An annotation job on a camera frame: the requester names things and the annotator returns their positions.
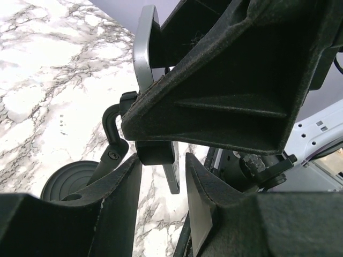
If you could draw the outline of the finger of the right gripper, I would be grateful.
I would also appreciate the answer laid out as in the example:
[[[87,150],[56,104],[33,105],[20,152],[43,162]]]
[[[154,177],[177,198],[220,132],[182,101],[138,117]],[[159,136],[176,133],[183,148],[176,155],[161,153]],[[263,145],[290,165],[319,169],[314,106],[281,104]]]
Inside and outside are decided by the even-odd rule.
[[[190,50],[178,20],[163,29],[176,65],[123,116],[125,138],[282,152],[342,45],[342,1],[229,1]]]
[[[176,66],[210,31],[231,1],[180,1],[163,24],[149,5],[152,27],[148,47],[150,67]]]

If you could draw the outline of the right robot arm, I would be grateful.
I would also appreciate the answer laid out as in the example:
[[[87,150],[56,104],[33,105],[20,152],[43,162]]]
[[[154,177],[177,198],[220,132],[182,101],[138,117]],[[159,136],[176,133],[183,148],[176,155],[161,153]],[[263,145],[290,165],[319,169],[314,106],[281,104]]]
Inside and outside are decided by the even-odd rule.
[[[243,154],[285,154],[262,173],[229,180],[246,188],[342,141],[342,102],[297,122],[342,46],[342,1],[182,1],[159,23],[142,8],[133,43],[139,95],[122,131],[143,165],[163,165],[178,193],[173,142]]]

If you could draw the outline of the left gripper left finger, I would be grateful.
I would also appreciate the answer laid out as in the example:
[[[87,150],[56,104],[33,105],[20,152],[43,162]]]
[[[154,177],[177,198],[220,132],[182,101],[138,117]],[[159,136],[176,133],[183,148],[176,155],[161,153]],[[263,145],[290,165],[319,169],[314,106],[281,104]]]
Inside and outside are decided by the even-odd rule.
[[[141,162],[119,168],[62,201],[1,195],[1,256],[131,256]]]

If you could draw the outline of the grey black phone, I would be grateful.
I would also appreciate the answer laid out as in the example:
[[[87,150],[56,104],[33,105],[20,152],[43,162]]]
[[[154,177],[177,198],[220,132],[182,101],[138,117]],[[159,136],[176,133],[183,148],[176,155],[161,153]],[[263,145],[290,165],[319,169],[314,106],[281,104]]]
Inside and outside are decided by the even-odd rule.
[[[165,66],[158,12],[155,5],[141,11],[133,43],[133,66],[142,95],[169,70]],[[143,165],[162,165],[171,194],[180,192],[178,152],[171,141],[136,141],[136,149]]]

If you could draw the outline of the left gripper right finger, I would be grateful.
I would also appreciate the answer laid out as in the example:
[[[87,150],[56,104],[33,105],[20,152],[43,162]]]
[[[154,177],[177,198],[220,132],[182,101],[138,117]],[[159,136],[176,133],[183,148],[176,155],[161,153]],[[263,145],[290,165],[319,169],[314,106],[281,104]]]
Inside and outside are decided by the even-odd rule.
[[[342,193],[243,194],[185,157],[194,256],[342,256]]]

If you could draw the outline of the black phone stand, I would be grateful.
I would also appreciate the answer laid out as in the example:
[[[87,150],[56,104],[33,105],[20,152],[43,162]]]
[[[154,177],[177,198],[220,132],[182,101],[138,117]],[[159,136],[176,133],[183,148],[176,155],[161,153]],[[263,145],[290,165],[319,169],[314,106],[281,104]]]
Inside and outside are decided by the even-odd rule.
[[[119,104],[106,109],[102,126],[108,146],[100,162],[77,161],[67,164],[51,175],[45,183],[40,198],[45,201],[62,200],[74,192],[90,185],[113,172],[124,160],[129,144],[120,137],[116,118],[124,116],[138,97],[138,93],[126,92]],[[180,176],[175,167],[178,157],[171,141],[136,141],[135,148],[141,163],[145,166],[162,165],[171,194],[180,192]]]

